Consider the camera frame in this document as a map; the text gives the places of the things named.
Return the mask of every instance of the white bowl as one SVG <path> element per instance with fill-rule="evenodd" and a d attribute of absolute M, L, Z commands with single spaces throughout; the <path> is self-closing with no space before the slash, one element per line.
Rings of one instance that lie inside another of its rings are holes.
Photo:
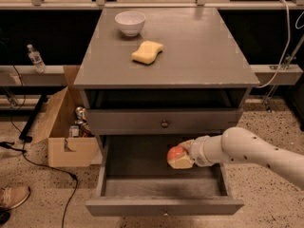
<path fill-rule="evenodd" d="M 145 15 L 138 11 L 124 11 L 115 16 L 119 29 L 126 36 L 136 36 L 143 29 Z"/>

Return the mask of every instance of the drawer handle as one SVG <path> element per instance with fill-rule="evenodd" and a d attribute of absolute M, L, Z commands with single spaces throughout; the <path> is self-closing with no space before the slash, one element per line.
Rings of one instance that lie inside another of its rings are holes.
<path fill-rule="evenodd" d="M 168 123 L 168 121 L 167 121 L 166 119 L 162 120 L 161 127 L 162 127 L 162 128 L 167 128 L 167 127 L 169 127 L 169 123 Z"/>

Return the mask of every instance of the sponge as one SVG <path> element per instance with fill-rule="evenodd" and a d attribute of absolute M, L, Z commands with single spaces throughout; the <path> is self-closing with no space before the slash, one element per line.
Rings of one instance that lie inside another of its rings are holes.
<path fill-rule="evenodd" d="M 145 41 L 142 42 L 137 51 L 132 53 L 132 59 L 140 63 L 149 65 L 152 64 L 158 53 L 163 50 L 163 44 Z"/>

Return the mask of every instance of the shoe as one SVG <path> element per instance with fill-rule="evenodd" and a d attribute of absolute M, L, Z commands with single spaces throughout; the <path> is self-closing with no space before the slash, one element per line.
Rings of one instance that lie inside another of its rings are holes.
<path fill-rule="evenodd" d="M 0 209 L 0 226 L 5 224 L 10 218 L 10 213 Z"/>
<path fill-rule="evenodd" d="M 22 204 L 29 196 L 28 186 L 0 189 L 0 208 L 13 209 Z"/>

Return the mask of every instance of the speckled floor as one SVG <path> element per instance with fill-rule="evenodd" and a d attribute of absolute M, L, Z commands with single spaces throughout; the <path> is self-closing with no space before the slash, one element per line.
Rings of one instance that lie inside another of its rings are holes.
<path fill-rule="evenodd" d="M 271 101 L 273 113 L 267 113 L 260 100 L 249 100 L 239 126 L 255 132 L 258 136 L 278 147 L 304 154 L 304 133 L 299 122 L 282 99 Z M 37 127 L 37 118 L 33 130 Z M 22 128 L 25 122 L 14 118 Z M 0 141 L 16 142 L 19 132 L 10 118 L 0 122 Z M 26 145 L 28 158 L 34 162 L 48 163 L 47 142 Z M 61 227 L 64 208 L 73 191 L 74 182 L 67 174 L 34 166 L 13 151 L 0 149 L 2 187 L 26 184 L 31 195 L 20 207 L 12 210 L 5 228 Z M 99 165 L 88 168 L 68 168 L 79 179 L 79 188 L 66 211 L 65 227 L 304 227 L 304 192 L 286 182 L 270 170 L 255 164 L 225 164 L 228 183 L 234 199 L 244 200 L 245 206 L 233 216 L 203 217 L 92 217 L 85 201 L 94 196 Z"/>

